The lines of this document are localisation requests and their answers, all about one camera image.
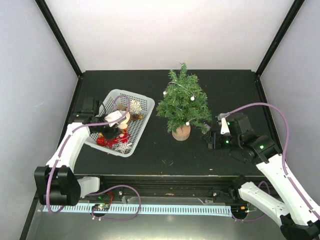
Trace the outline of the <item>wooden bauble ornament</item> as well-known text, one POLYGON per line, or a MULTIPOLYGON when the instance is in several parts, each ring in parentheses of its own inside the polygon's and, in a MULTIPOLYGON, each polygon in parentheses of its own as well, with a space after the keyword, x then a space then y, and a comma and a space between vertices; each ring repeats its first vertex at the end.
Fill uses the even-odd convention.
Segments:
POLYGON ((123 120, 121 120, 118 124, 117 127, 121 130, 121 131, 125 131, 128 128, 128 122, 130 121, 131 115, 128 112, 125 115, 125 118, 123 120))

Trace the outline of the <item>white plastic basket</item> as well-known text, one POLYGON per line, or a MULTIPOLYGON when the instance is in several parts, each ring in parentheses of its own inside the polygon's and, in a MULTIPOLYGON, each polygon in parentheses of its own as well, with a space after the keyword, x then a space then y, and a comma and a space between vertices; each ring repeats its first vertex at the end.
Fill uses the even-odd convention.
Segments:
POLYGON ((118 143, 113 145, 111 148, 108 146, 99 146, 96 143, 97 138, 100 136, 99 133, 91 133, 89 135, 89 137, 84 142, 87 146, 105 152, 107 154, 123 158, 130 157, 134 153, 134 150, 138 145, 138 142, 143 134, 148 120, 151 117, 152 111, 155 106, 155 101, 152 98, 147 97, 145 95, 122 89, 113 89, 103 100, 103 105, 99 108, 98 115, 101 116, 104 114, 110 114, 114 112, 118 104, 122 104, 126 107, 128 105, 128 100, 139 101, 142 107, 142 111, 140 112, 140 114, 142 115, 142 119, 136 121, 130 120, 128 123, 128 133, 130 134, 130 137, 127 142, 132 143, 132 149, 127 150, 125 154, 122 154, 119 151, 115 151, 115 148, 118 146, 118 143))

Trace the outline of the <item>small green christmas tree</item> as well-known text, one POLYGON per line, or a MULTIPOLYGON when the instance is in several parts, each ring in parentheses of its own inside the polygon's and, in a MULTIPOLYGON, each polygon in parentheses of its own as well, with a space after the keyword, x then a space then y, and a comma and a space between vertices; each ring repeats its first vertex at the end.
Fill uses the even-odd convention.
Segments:
POLYGON ((168 76, 170 81, 158 102, 156 115, 167 119, 167 131, 182 142, 189 138, 191 126, 205 130, 206 123, 212 121, 212 113, 198 76, 188 74, 186 63, 180 64, 179 71, 171 69, 168 76))

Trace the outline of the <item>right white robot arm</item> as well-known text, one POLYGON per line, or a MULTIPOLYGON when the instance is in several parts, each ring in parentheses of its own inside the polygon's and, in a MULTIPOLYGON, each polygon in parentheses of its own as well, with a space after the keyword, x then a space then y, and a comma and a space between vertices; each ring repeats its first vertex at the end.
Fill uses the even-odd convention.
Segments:
POLYGON ((320 206, 307 194, 286 162, 284 152, 267 135, 257 135, 242 112, 216 117, 220 130, 205 137, 208 148, 229 150, 244 163, 252 163, 271 183, 280 199, 259 189, 243 175, 233 180, 227 195, 233 202, 244 200, 271 218, 287 240, 320 238, 320 206))

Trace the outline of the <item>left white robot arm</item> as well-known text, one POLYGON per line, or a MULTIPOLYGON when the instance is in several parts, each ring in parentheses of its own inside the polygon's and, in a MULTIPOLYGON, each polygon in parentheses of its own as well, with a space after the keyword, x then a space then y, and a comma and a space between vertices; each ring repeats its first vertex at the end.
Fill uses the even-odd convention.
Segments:
POLYGON ((77 158, 90 134, 109 133, 112 126, 126 116, 119 110, 100 116, 100 107, 98 100, 86 99, 82 109, 70 116, 65 135, 54 155, 45 166, 38 166, 34 171, 39 201, 49 212, 54 206, 75 206, 89 194, 97 200, 107 195, 108 188, 99 177, 78 179, 74 174, 77 158))

